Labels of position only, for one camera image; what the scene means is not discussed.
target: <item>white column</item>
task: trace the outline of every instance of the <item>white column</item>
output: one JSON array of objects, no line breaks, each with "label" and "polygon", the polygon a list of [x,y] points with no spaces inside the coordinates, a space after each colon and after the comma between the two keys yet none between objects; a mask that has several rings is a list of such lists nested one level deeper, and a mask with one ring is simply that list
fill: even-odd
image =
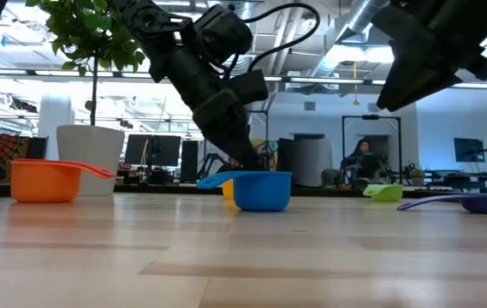
[{"label": "white column", "polygon": [[58,159],[56,147],[56,128],[74,124],[75,113],[70,96],[46,93],[39,107],[38,137],[49,137],[45,159]]}]

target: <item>ceiling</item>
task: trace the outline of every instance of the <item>ceiling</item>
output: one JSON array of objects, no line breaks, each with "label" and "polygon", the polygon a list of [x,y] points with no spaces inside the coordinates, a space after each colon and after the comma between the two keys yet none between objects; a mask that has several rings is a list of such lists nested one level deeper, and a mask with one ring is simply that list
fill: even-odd
[{"label": "ceiling", "polygon": [[[220,4],[236,5],[236,13],[242,18],[256,16],[289,0],[249,0],[221,1]],[[352,0],[309,0],[305,1],[321,14],[319,29],[306,41],[297,44],[288,52],[278,52],[264,58],[257,68],[266,75],[288,74],[293,76],[339,76],[341,78],[386,78],[390,63],[371,56],[372,50],[386,48],[388,38],[375,27],[367,30],[368,40],[363,44],[334,45],[348,17],[354,11]],[[156,1],[170,12],[199,17],[190,12],[190,1]],[[206,9],[207,5],[218,1],[195,0],[195,7]],[[27,8],[23,0],[9,1],[0,18],[0,68],[25,70],[58,70],[68,60],[61,52],[55,56],[49,41],[52,40],[45,27],[47,14],[39,8]],[[313,19],[304,10],[284,10],[256,22],[250,28],[254,34],[251,50],[240,58],[235,74],[246,71],[250,59],[256,55],[304,35],[313,26]],[[355,62],[344,62],[352,59]],[[146,73],[149,61],[140,66]],[[28,114],[12,108],[12,97],[33,104],[39,110],[41,96],[46,92],[66,89],[72,95],[78,119],[86,119],[88,111],[85,101],[91,96],[90,78],[52,77],[48,75],[32,77],[0,76],[0,115]],[[131,80],[102,80],[98,85],[98,119],[100,125],[120,128],[118,118],[131,118],[133,130],[158,130],[158,121],[176,119],[191,122],[190,109],[181,101],[179,95],[169,84],[133,83]],[[360,86],[361,93],[378,93],[377,86]],[[355,86],[281,86],[272,91],[310,93],[337,93],[346,95],[355,91]],[[36,120],[0,119],[6,125],[21,126],[23,133],[32,133],[29,127]],[[192,124],[186,133],[198,136]]]}]

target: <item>white wall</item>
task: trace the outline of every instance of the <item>white wall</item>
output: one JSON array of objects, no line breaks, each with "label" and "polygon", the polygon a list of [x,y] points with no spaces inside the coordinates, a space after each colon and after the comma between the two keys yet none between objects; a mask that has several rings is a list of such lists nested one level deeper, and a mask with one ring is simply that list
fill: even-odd
[{"label": "white wall", "polygon": [[[353,104],[354,95],[340,98],[338,95],[314,94],[304,96],[298,93],[277,93],[270,108],[269,139],[292,139],[291,133],[323,133],[330,139],[332,147],[332,163],[338,168],[342,160],[341,146],[341,117],[369,115],[368,103],[375,103],[377,95],[360,94],[359,105]],[[316,102],[316,111],[304,111],[304,102]],[[411,106],[394,114],[382,111],[381,116],[401,117],[401,142],[403,144],[403,163],[408,160],[418,161],[418,132],[416,128],[416,107]],[[257,119],[252,119],[251,138],[263,139],[265,125]],[[361,119],[346,119],[346,155],[349,155],[357,141],[363,135],[387,135],[390,140],[390,165],[398,169],[397,131],[385,120],[364,121]]]},{"label": "white wall", "polygon": [[[475,163],[456,162],[454,138],[482,139],[487,147],[487,91],[443,90],[417,102],[417,108],[422,167],[478,172]],[[487,172],[487,154],[478,166]]]}]

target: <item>computer monitor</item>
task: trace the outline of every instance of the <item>computer monitor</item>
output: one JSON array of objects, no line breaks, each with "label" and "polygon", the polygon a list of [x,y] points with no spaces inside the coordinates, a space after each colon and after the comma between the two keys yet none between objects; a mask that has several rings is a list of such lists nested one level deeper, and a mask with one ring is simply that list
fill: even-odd
[{"label": "computer monitor", "polygon": [[125,163],[177,167],[181,137],[163,135],[129,135]]},{"label": "computer monitor", "polygon": [[458,163],[484,163],[484,154],[477,153],[483,149],[480,139],[454,138],[454,154]]}]

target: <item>wooden table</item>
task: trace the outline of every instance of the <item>wooden table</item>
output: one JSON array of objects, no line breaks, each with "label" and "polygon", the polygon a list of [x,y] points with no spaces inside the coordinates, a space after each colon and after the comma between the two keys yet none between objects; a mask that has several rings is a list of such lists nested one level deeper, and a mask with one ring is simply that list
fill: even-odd
[{"label": "wooden table", "polygon": [[0,307],[487,308],[487,216],[430,204],[221,196],[0,199]]}]

